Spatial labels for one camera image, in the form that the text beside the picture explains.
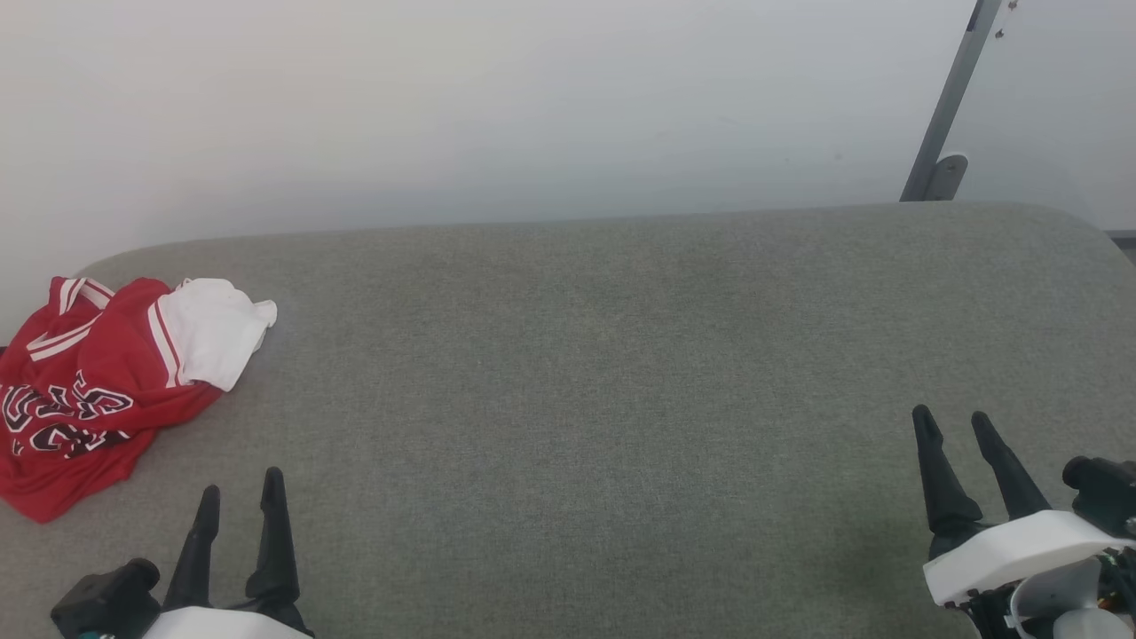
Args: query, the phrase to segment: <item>fabric surface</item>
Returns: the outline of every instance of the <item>fabric surface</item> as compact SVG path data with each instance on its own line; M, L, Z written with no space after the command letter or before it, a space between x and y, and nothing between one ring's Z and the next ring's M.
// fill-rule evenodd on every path
M1136 271L1047 209L266 236L85 273L226 277L281 320L128 481L48 525L0 509L12 637L134 556L160 599L210 483L212 600L241 600L278 465L326 639L964 638L922 582L912 407L992 520L972 410L1064 507L1070 457L1136 457Z

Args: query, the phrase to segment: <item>gray upholstery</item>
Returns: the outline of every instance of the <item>gray upholstery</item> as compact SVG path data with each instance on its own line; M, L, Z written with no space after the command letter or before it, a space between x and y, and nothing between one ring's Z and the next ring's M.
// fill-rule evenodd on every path
M128 481L48 525L0 508L6 637L52 637L83 574L168 576L209 483L214 600L240 600L269 465L326 639L970 637L922 583L911 408L991 518L975 409L1055 504L1070 457L1136 457L1136 269L1047 209L245 238L85 273L227 277L281 320Z

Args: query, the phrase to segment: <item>white stripe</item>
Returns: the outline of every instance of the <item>white stripe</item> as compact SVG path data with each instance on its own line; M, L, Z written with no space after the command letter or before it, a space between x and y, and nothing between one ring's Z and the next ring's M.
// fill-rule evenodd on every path
M87 280L86 280L86 285L89 288L92 288L95 291L102 293L105 297L107 297L107 299L110 299L110 298L115 297L115 291L108 289L107 287L103 287L102 284L95 282L94 280L92 280L90 277L87 277Z
M75 281L75 285L72 287L70 294L67 296L67 310L70 310L70 307L75 306L75 300L78 299L78 292L83 290L84 285L86 285L86 279Z
M91 320L90 322L87 322L86 324L83 324L82 326L80 326L77 329L72 329L70 331L67 331L66 333L64 333L61 335L56 335L53 338L43 339L43 337L47 335L47 333L43 333L43 335L40 335L40 337L35 338L35 340L28 342L27 350L28 351L35 351L35 350L39 350L39 349L48 348L49 346L51 346L53 343L57 343L57 342L60 342L62 340L66 340L67 338L70 338L73 335L75 335L76 333L81 332L81 331L85 331L85 330L90 329L91 324L94 324L94 321L98 320L98 318L99 318L99 316L95 315L94 318Z
M177 363L174 359L170 343L166 341L166 332L161 330L161 322L158 321L157 301L150 305L147 316L150 318L150 333L153 335L153 343L158 346L158 352L161 354L161 360L166 365L166 388L174 388L177 385Z
M70 290L75 287L75 280L67 280L59 287L59 315L67 313L67 298L70 297Z
M81 290L80 292L83 294L83 297L91 300L91 304L98 307L99 310L107 308L107 305L110 304L110 298L102 294L102 292L99 291L99 289L95 289L94 287L91 285L83 287L83 290Z
M57 352L62 352L62 351L67 350L68 348L77 345L78 342L83 341L83 338L85 338L86 334L90 333L90 332L91 332L91 329L87 329L87 330L83 331L82 333L73 337L72 339L69 339L69 340L67 340L65 342L57 343L56 346L53 346L51 348L45 348L43 350L36 350L35 352L32 354L32 360L33 362L39 362L40 359L44 359L47 357L51 357L52 355L56 355Z

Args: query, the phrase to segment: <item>metal bracket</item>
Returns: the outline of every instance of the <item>metal bracket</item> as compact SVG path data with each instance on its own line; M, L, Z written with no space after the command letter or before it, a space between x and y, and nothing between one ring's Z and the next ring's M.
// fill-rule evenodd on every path
M953 200L954 194L959 192L959 184L962 183L962 175L967 173L968 164L966 156L947 156L938 160L930 174L930 182L922 200Z

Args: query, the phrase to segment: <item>white fabric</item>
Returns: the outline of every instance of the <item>white fabric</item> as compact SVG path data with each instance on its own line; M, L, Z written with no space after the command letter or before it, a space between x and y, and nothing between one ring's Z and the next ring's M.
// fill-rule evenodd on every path
M201 381L233 390L249 358L276 323L276 304L252 304L228 280L186 280L158 299L177 357L181 384Z

